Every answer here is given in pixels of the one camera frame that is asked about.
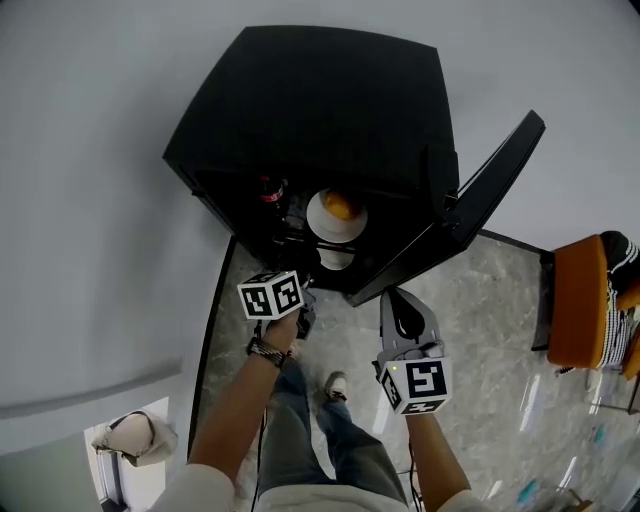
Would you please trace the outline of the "white plate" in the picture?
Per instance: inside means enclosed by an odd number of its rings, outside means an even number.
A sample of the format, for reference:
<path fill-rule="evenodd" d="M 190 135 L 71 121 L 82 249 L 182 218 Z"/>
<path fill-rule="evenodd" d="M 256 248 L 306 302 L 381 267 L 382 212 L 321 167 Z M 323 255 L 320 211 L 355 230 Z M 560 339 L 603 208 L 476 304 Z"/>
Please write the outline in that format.
<path fill-rule="evenodd" d="M 331 243 L 347 243 L 357 239 L 368 222 L 368 211 L 362 205 L 361 214 L 353 221 L 341 221 L 325 209 L 325 193 L 329 189 L 317 192 L 309 201 L 306 210 L 306 220 L 315 235 Z"/>
<path fill-rule="evenodd" d="M 354 260 L 353 253 L 318 248 L 320 264 L 326 269 L 340 271 L 346 269 Z"/>

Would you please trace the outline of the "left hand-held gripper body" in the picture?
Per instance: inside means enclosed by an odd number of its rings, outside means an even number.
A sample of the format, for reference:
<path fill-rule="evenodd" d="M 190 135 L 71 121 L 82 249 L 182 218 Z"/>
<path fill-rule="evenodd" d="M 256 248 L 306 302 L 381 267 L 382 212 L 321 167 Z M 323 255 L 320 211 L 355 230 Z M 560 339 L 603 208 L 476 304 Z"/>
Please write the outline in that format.
<path fill-rule="evenodd" d="M 306 340 L 316 320 L 315 297 L 300 284 L 297 272 L 264 272 L 237 285 L 248 320 L 271 322 L 299 310 L 297 338 Z"/>

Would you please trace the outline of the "person's left forearm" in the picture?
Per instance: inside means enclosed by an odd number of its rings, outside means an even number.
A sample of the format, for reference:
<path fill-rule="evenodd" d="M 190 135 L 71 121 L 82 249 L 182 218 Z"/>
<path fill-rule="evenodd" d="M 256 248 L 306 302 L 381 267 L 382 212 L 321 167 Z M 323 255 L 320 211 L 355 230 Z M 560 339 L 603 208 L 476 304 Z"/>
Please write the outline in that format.
<path fill-rule="evenodd" d="M 268 359 L 250 355 L 199 428 L 188 462 L 215 468 L 234 481 L 261 426 L 279 373 Z"/>

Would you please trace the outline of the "person's white shoe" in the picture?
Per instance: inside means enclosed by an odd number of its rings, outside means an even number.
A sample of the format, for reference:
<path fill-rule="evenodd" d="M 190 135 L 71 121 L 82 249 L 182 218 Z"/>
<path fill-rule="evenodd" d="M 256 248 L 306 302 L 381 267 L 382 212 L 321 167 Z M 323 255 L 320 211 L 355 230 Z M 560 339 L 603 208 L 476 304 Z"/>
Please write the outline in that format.
<path fill-rule="evenodd" d="M 347 376 L 342 371 L 332 372 L 326 380 L 324 392 L 329 401 L 346 401 Z"/>

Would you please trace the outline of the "person's right forearm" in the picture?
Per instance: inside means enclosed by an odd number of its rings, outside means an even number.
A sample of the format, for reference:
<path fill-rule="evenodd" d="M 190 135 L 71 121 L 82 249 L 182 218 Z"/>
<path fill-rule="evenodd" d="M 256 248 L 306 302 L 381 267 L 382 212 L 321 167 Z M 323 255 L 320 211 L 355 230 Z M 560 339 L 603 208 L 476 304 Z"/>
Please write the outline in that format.
<path fill-rule="evenodd" d="M 405 417 L 426 510 L 471 486 L 433 414 Z"/>

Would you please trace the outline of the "wooden board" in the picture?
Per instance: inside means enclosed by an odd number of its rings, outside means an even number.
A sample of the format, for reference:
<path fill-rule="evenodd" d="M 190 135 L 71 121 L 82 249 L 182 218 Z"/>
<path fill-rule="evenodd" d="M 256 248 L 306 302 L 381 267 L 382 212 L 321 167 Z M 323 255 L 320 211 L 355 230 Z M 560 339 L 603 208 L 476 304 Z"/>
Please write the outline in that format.
<path fill-rule="evenodd" d="M 569 494 L 571 503 L 562 512 L 596 512 L 596 504 L 593 501 L 581 498 L 573 489 L 569 489 Z"/>

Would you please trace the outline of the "person's left hand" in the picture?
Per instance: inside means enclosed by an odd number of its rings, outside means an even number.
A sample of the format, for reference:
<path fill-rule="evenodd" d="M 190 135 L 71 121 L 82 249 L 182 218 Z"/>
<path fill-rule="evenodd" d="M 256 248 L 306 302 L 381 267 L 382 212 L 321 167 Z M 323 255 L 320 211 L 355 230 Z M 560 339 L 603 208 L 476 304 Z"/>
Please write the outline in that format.
<path fill-rule="evenodd" d="M 287 354 L 297 338 L 299 309 L 272 321 L 263 335 L 263 341 L 270 347 Z"/>

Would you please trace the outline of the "empty white plate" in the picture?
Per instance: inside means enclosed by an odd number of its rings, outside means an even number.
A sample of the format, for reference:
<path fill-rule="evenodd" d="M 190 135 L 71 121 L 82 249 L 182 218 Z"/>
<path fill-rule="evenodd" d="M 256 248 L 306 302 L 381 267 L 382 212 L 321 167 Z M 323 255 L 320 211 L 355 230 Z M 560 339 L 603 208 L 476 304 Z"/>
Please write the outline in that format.
<path fill-rule="evenodd" d="M 320 264 L 326 269 L 340 271 L 346 269 L 354 260 L 353 253 L 318 248 Z"/>

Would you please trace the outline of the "blurry orange-brown object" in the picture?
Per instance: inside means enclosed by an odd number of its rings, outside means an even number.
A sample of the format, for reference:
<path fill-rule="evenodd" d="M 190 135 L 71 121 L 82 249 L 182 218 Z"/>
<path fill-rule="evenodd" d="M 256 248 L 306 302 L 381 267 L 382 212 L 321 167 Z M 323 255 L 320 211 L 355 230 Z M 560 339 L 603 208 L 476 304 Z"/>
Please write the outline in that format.
<path fill-rule="evenodd" d="M 350 195 L 335 189 L 325 193 L 325 209 L 333 217 L 341 221 L 353 221 L 362 212 L 362 205 Z"/>

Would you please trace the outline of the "person's blue jeans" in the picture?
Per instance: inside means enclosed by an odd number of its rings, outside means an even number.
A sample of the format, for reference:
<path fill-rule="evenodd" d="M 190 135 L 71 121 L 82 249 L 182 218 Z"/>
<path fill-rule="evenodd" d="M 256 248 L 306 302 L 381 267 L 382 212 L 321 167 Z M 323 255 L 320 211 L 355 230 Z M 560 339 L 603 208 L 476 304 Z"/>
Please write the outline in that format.
<path fill-rule="evenodd" d="M 306 381 L 288 361 L 268 406 L 258 478 L 260 512 L 407 512 L 408 504 L 383 444 L 353 423 L 346 402 L 324 399 L 316 411 L 335 470 L 321 468 L 311 443 Z"/>

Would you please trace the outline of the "black mini fridge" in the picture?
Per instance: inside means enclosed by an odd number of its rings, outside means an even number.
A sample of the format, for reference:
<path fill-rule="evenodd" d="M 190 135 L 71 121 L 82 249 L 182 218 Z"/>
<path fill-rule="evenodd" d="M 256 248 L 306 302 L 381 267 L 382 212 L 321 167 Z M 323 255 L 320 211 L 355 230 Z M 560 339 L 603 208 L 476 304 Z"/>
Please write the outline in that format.
<path fill-rule="evenodd" d="M 333 27 L 255 26 L 207 76 L 164 160 L 266 268 L 296 270 L 346 299 L 418 231 L 408 216 L 427 210 L 431 151 L 463 186 L 434 47 Z M 287 180 L 280 201 L 261 201 L 261 176 Z M 354 241 L 327 242 L 310 229 L 307 205 L 323 189 L 366 207 Z M 355 257 L 332 271 L 318 248 Z"/>

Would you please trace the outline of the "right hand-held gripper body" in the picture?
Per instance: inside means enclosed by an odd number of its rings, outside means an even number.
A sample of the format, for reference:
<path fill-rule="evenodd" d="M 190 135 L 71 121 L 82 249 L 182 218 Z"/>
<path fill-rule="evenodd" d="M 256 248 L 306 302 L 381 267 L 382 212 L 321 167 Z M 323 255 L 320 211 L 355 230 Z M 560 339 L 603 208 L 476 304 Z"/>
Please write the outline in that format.
<path fill-rule="evenodd" d="M 376 379 L 396 415 L 432 414 L 452 396 L 452 362 L 442 344 L 384 350 L 373 362 Z"/>

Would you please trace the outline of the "black white striped garment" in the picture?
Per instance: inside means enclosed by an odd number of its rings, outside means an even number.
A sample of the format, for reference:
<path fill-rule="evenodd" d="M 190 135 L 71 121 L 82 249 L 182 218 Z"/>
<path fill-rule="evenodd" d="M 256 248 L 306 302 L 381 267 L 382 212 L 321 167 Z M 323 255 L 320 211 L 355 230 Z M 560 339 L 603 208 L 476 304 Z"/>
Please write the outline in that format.
<path fill-rule="evenodd" d="M 600 234 L 606 258 L 607 310 L 603 354 L 597 368 L 620 367 L 640 305 L 640 246 L 618 231 Z"/>

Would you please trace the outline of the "dark cola bottle, red label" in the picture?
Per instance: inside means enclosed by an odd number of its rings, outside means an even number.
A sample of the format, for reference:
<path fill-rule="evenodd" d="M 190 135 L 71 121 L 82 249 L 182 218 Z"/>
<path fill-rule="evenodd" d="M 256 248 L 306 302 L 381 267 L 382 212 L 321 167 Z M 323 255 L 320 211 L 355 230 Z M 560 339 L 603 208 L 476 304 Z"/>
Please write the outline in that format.
<path fill-rule="evenodd" d="M 277 203 L 284 196 L 286 186 L 286 179 L 261 176 L 259 179 L 259 198 L 264 203 Z"/>

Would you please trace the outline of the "beige shoulder bag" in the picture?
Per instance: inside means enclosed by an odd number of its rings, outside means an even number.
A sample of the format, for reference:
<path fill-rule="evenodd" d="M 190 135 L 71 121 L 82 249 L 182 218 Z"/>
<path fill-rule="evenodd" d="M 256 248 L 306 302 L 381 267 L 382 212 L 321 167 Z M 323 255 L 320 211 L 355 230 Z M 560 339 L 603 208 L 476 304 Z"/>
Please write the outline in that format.
<path fill-rule="evenodd" d="M 91 446 L 96 453 L 119 455 L 139 468 L 169 459 L 177 442 L 178 436 L 163 420 L 138 410 L 107 424 Z"/>

